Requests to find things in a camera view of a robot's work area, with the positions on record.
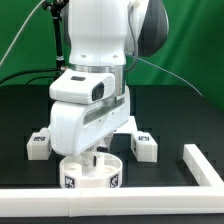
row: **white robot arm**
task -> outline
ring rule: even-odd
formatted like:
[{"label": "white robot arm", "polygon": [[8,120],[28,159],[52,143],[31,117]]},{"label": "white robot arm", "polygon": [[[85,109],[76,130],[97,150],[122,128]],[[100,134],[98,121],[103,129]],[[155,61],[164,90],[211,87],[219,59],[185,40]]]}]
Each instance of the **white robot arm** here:
[{"label": "white robot arm", "polygon": [[121,185],[122,162],[92,149],[129,119],[125,53],[136,50],[133,41],[140,36],[149,3],[70,0],[68,4],[70,68],[50,87],[56,100],[49,126],[51,145],[56,153],[68,156],[60,165],[62,187]]}]

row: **black tabletop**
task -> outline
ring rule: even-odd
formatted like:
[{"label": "black tabletop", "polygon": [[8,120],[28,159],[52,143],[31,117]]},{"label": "black tabletop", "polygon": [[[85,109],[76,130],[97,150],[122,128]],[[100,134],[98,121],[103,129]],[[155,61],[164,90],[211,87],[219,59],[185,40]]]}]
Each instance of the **black tabletop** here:
[{"label": "black tabletop", "polygon": [[[48,127],[48,86],[0,88],[0,188],[59,188],[61,156],[28,161],[26,143],[32,132]],[[114,137],[111,153],[124,164],[122,187],[192,186],[194,177],[183,162],[184,144],[196,144],[224,177],[224,113],[195,91],[178,86],[131,86],[131,115],[138,129],[158,143],[157,163],[138,163],[130,136]],[[223,214],[108,216],[77,218],[2,218],[0,223],[223,223]]]}]

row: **white cylinder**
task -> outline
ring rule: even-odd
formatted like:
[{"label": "white cylinder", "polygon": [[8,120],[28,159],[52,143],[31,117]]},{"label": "white cylinder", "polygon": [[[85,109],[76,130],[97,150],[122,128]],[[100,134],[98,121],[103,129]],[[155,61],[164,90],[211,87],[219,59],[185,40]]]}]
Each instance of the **white cylinder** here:
[{"label": "white cylinder", "polygon": [[85,66],[124,65],[127,11],[127,0],[71,0],[70,63]]}]

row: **cable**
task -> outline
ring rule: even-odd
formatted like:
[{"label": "cable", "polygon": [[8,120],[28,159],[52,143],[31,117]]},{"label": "cable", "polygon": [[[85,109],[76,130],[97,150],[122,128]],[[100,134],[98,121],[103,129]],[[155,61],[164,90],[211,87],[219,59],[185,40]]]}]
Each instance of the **cable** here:
[{"label": "cable", "polygon": [[139,60],[139,61],[142,61],[142,62],[144,62],[144,63],[146,63],[146,64],[148,64],[148,65],[150,65],[150,66],[152,66],[152,67],[155,67],[155,68],[157,68],[157,69],[159,69],[159,70],[161,70],[161,71],[163,71],[163,72],[166,72],[166,73],[168,73],[169,75],[172,75],[172,76],[176,77],[177,79],[179,79],[179,80],[181,80],[182,82],[184,82],[184,83],[186,83],[187,85],[189,85],[189,86],[190,86],[191,88],[193,88],[193,89],[194,89],[200,96],[203,97],[202,93],[201,93],[195,86],[193,86],[193,85],[192,85],[191,83],[189,83],[187,80],[185,80],[185,79],[181,78],[180,76],[174,74],[173,72],[170,72],[170,71],[168,71],[168,70],[166,70],[166,69],[164,69],[164,68],[161,68],[161,67],[159,67],[159,66],[157,66],[157,65],[154,65],[154,64],[152,64],[151,62],[148,62],[148,61],[146,61],[146,60],[144,60],[144,59],[142,59],[142,58],[138,58],[138,60]]},{"label": "cable", "polygon": [[134,6],[132,6],[130,11],[129,11],[128,24],[129,24],[129,27],[130,27],[131,36],[132,36],[132,40],[133,40],[133,43],[134,43],[134,60],[132,62],[132,65],[125,70],[126,72],[132,71],[135,68],[135,66],[137,64],[137,61],[138,61],[138,41],[135,37],[134,29],[133,29],[133,26],[132,26],[132,23],[131,23],[131,15],[133,14],[133,11],[134,11]]},{"label": "cable", "polygon": [[45,73],[45,72],[59,72],[59,71],[61,71],[60,68],[47,68],[47,69],[35,69],[35,70],[27,70],[27,71],[17,72],[15,74],[9,75],[9,76],[1,79],[0,85],[12,78],[15,78],[15,77],[18,77],[21,75],[27,75],[27,74],[33,74],[33,73]]},{"label": "cable", "polygon": [[22,27],[20,28],[19,32],[17,33],[17,35],[15,36],[14,40],[12,41],[11,45],[9,46],[8,50],[6,51],[5,55],[3,56],[1,62],[0,62],[0,67],[3,65],[6,57],[9,55],[10,51],[12,50],[14,44],[16,43],[17,39],[19,38],[20,34],[22,33],[22,31],[24,30],[25,26],[27,25],[27,23],[29,22],[30,18],[33,16],[33,14],[36,12],[36,10],[40,7],[40,5],[44,2],[45,0],[42,0],[41,2],[39,2],[37,4],[37,6],[33,9],[33,11],[30,13],[30,15],[27,17],[27,19],[25,20],[24,24],[22,25]]},{"label": "cable", "polygon": [[37,79],[53,79],[53,78],[55,78],[55,75],[54,75],[54,76],[40,76],[40,77],[35,77],[35,78],[33,78],[33,79],[30,79],[30,80],[26,83],[26,85],[29,85],[31,82],[33,82],[33,81],[35,81],[35,80],[37,80]]}]

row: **black cable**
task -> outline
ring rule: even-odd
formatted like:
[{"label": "black cable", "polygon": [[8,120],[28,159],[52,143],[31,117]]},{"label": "black cable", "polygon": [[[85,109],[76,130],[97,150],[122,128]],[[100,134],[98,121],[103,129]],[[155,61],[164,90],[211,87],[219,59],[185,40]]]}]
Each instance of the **black cable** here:
[{"label": "black cable", "polygon": [[38,80],[38,79],[54,79],[55,78],[55,75],[54,76],[39,76],[39,77],[35,77],[35,78],[32,78],[30,79],[26,85],[29,85],[31,82],[35,81],[35,80]]},{"label": "black cable", "polygon": [[134,6],[131,7],[131,9],[128,13],[128,24],[129,24],[129,28],[130,28],[130,31],[131,31],[132,40],[133,40],[133,43],[134,43],[134,60],[132,62],[132,65],[129,68],[125,69],[126,72],[132,71],[135,68],[135,66],[138,62],[138,41],[135,37],[134,29],[133,29],[133,26],[132,26],[132,23],[131,23],[131,16],[133,14],[133,11],[134,11]]},{"label": "black cable", "polygon": [[15,78],[15,77],[18,77],[21,75],[27,75],[27,74],[33,74],[33,73],[45,73],[45,72],[59,72],[59,71],[61,71],[60,68],[47,68],[47,69],[35,69],[35,70],[27,70],[27,71],[17,72],[15,74],[9,75],[9,76],[1,79],[0,85],[12,78]]}]

